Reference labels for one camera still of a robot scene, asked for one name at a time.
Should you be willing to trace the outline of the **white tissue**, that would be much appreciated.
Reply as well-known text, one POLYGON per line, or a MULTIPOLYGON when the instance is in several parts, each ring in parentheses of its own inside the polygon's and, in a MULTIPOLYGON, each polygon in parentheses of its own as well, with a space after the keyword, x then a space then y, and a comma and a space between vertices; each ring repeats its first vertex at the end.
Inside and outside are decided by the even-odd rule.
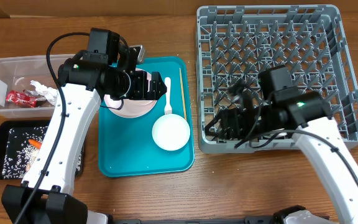
POLYGON ((44 97, 51 105, 55 106, 57 102, 58 90, 47 87, 38 81, 31 80, 30 84, 35 87, 36 94, 44 97))

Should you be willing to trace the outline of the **red snack wrapper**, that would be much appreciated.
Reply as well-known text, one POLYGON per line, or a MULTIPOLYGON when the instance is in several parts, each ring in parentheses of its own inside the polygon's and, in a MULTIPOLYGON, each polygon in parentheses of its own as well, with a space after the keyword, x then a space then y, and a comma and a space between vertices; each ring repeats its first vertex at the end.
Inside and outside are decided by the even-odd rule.
POLYGON ((30 108, 35 108, 38 102, 45 101, 46 98, 43 96, 29 96, 24 92, 19 92, 15 90, 11 90, 7 96, 6 101, 14 103, 18 106, 25 106, 30 108))

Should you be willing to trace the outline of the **orange carrot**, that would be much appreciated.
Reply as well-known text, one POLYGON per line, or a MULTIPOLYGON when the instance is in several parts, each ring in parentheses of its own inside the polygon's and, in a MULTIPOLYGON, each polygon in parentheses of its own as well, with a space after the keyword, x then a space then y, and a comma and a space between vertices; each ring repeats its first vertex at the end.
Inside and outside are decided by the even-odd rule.
POLYGON ((36 141, 35 139, 29 139, 28 142, 30 145, 34 146, 38 150, 42 147, 42 143, 39 141, 36 141))

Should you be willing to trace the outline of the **rice food scraps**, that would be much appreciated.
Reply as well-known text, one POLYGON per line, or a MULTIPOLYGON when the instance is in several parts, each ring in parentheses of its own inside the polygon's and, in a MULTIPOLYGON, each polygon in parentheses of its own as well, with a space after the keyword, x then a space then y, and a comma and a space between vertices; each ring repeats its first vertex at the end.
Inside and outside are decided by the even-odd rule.
POLYGON ((2 179, 21 179, 29 171, 40 150, 28 140, 43 143, 48 126, 10 128, 2 164, 2 179))

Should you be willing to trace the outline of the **small white cup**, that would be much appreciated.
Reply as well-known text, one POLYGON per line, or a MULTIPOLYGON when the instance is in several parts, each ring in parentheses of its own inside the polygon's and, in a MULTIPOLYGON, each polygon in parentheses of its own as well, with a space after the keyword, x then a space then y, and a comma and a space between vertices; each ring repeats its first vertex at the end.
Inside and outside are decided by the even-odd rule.
POLYGON ((287 135, 286 132, 281 132, 281 133, 275 133, 272 135, 273 138, 282 138, 285 137, 287 135))

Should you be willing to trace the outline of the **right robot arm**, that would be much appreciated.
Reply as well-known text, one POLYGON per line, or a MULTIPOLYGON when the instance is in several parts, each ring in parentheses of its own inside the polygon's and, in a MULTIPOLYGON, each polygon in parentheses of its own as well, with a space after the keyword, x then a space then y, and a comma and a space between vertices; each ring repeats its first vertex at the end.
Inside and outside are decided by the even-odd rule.
POLYGON ((253 106, 239 80, 228 91, 240 107, 220 110, 205 127, 207 136, 238 142, 263 136, 293 139, 327 191, 340 223, 358 223, 358 165, 342 140, 330 104, 315 92, 300 93, 286 66, 258 74, 263 100, 253 106))

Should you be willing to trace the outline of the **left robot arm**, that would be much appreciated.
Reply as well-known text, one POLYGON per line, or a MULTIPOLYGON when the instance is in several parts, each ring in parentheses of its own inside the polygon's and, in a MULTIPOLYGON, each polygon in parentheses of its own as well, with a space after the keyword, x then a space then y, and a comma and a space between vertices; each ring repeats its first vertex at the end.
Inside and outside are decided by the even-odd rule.
POLYGON ((86 133, 105 96, 158 100, 167 92, 159 72, 138 70, 141 45, 106 29, 88 33, 88 47, 65 60, 51 76, 58 96, 42 147, 18 186, 7 185, 1 202, 13 223, 112 223, 74 198, 76 165, 86 133))

